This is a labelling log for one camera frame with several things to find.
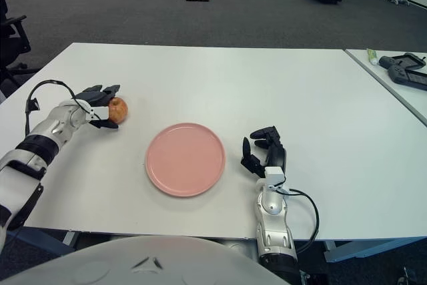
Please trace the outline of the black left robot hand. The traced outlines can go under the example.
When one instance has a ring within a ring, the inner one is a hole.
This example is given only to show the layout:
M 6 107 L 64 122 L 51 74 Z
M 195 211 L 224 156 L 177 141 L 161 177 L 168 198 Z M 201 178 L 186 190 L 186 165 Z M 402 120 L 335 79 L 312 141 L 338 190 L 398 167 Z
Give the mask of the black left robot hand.
M 109 118 L 109 103 L 115 98 L 120 85 L 112 85 L 102 88 L 102 85 L 94 85 L 84 89 L 75 96 L 76 102 L 86 113 L 86 120 L 96 128 L 117 129 L 117 121 Z

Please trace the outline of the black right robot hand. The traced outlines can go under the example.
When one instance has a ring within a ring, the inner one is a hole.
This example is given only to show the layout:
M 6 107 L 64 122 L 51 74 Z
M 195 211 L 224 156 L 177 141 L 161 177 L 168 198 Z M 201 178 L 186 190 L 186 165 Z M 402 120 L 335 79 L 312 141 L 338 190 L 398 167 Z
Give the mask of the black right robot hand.
M 280 135 L 275 126 L 265 127 L 253 131 L 250 138 L 254 140 L 255 146 L 267 151 L 264 165 L 251 153 L 248 138 L 243 139 L 241 165 L 250 173 L 256 174 L 259 178 L 266 177 L 267 167 L 280 167 L 283 172 L 286 169 L 286 149 L 280 141 Z

